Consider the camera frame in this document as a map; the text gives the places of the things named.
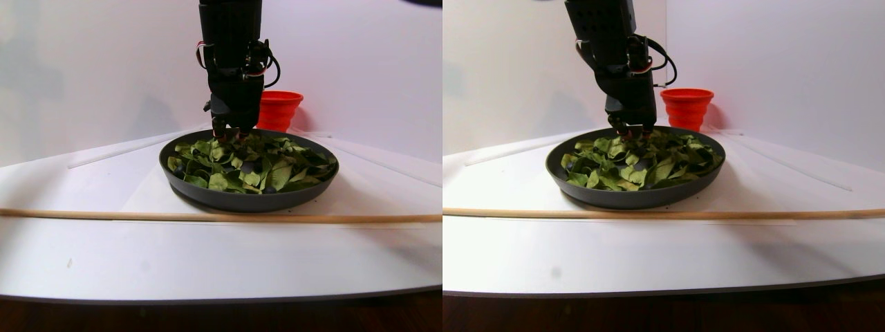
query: wire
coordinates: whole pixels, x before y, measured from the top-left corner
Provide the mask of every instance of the wire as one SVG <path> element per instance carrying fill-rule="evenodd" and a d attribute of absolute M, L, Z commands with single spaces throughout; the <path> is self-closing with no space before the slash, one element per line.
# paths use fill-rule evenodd
<path fill-rule="evenodd" d="M 667 61 L 667 59 L 664 58 L 664 64 L 662 64 L 661 66 L 656 66 L 656 67 L 654 67 L 654 68 L 651 68 L 651 70 L 658 70 L 658 69 L 661 69 L 661 68 L 663 68 L 663 67 L 666 67 L 666 64 L 668 64 L 668 63 L 670 63 L 670 61 Z"/>
<path fill-rule="evenodd" d="M 206 42 L 204 41 L 200 41 L 196 44 L 196 62 L 198 62 L 203 69 L 206 69 L 206 65 L 203 65 L 203 57 L 200 56 L 200 48 L 205 45 Z"/>
<path fill-rule="evenodd" d="M 273 81 L 270 82 L 270 84 L 265 85 L 265 89 L 272 87 L 274 84 L 276 84 L 277 81 L 280 80 L 280 62 L 276 60 L 276 58 L 273 56 L 273 53 L 271 53 L 270 57 L 271 61 L 268 62 L 267 65 L 270 66 L 270 63 L 273 62 L 273 64 L 277 67 L 277 77 L 274 78 Z"/>
<path fill-rule="evenodd" d="M 651 38 L 648 38 L 648 41 L 649 41 L 649 47 L 651 47 L 658 54 L 664 56 L 664 64 L 661 65 L 659 68 L 655 68 L 655 69 L 663 68 L 664 66 L 666 66 L 666 64 L 670 64 L 670 66 L 673 68 L 673 78 L 670 81 L 668 81 L 667 83 L 664 83 L 664 85 L 660 85 L 660 84 L 654 85 L 655 87 L 658 87 L 658 88 L 666 88 L 668 85 L 673 84 L 676 81 L 676 77 L 679 75 L 678 72 L 676 71 L 676 64 L 673 62 L 673 60 L 670 58 L 670 56 L 666 54 L 666 50 L 664 50 L 664 47 L 661 46 L 661 44 L 659 44 L 658 42 L 655 42 Z"/>

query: dark wooden floor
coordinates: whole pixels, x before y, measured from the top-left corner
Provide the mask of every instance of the dark wooden floor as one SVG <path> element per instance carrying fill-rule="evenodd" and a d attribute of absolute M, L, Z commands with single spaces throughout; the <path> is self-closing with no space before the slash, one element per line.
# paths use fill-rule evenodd
<path fill-rule="evenodd" d="M 0 300 L 0 331 L 885 331 L 885 281 L 710 295 L 62 305 Z"/>
<path fill-rule="evenodd" d="M 443 294 L 239 305 L 0 300 L 0 331 L 441 331 Z"/>
<path fill-rule="evenodd" d="M 885 281 L 596 299 L 443 297 L 447 331 L 885 331 Z"/>

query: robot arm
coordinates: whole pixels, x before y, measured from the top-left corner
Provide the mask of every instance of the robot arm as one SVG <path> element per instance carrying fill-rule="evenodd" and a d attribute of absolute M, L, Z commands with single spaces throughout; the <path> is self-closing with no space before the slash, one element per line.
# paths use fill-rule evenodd
<path fill-rule="evenodd" d="M 258 107 L 265 86 L 264 72 L 280 64 L 273 57 L 269 42 L 259 41 L 261 0 L 200 0 L 203 58 L 197 59 L 208 74 L 210 100 L 204 111 L 211 111 L 212 133 L 226 140 L 225 127 L 240 129 L 244 138 L 258 124 Z"/>
<path fill-rule="evenodd" d="M 650 135 L 657 120 L 651 71 L 673 61 L 657 42 L 635 34 L 632 0 L 567 0 L 566 9 L 578 54 L 607 95 L 609 123 L 618 135 L 630 135 L 627 125 L 642 125 L 643 136 Z M 649 47 L 665 57 L 662 66 L 652 67 Z"/>

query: black robotic arm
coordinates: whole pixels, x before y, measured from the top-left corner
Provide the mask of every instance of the black robotic arm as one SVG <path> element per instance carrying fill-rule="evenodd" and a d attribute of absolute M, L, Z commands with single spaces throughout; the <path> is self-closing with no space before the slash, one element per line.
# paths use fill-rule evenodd
<path fill-rule="evenodd" d="M 566 9 L 577 35 L 575 48 L 607 95 L 605 112 L 619 135 L 630 135 L 627 125 L 642 125 L 651 134 L 657 121 L 651 72 L 668 63 L 676 67 L 664 48 L 637 35 L 632 0 L 567 0 Z M 665 63 L 652 67 L 649 47 L 661 53 Z"/>

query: pile of leaves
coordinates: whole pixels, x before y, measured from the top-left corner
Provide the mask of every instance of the pile of leaves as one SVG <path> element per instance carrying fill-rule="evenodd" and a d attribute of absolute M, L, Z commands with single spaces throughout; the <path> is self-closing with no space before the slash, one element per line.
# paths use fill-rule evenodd
<path fill-rule="evenodd" d="M 338 161 L 300 147 L 288 137 L 250 134 L 242 142 L 178 143 L 166 166 L 197 187 L 242 194 L 310 188 L 335 173 Z"/>
<path fill-rule="evenodd" d="M 694 181 L 716 169 L 723 159 L 693 135 L 659 130 L 648 139 L 601 137 L 579 141 L 574 148 L 575 152 L 562 157 L 568 183 L 614 191 L 660 189 Z"/>

